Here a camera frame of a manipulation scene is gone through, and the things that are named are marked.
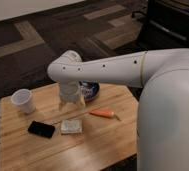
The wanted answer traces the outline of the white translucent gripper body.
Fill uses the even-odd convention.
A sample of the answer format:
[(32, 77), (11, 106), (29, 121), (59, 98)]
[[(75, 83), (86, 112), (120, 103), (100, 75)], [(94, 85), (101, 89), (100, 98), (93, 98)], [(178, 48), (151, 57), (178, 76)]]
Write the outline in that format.
[(78, 82), (68, 82), (59, 84), (59, 114), (60, 119), (68, 118), (68, 110), (76, 108), (82, 110), (86, 107), (81, 87)]

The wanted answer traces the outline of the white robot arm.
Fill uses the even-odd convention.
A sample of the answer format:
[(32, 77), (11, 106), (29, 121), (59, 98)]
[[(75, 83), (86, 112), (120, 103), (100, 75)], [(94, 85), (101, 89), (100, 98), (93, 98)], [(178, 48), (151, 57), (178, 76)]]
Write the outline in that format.
[(68, 50), (48, 76), (62, 99), (81, 81), (142, 90), (137, 111), (137, 171), (189, 171), (189, 48), (148, 50), (84, 62)]

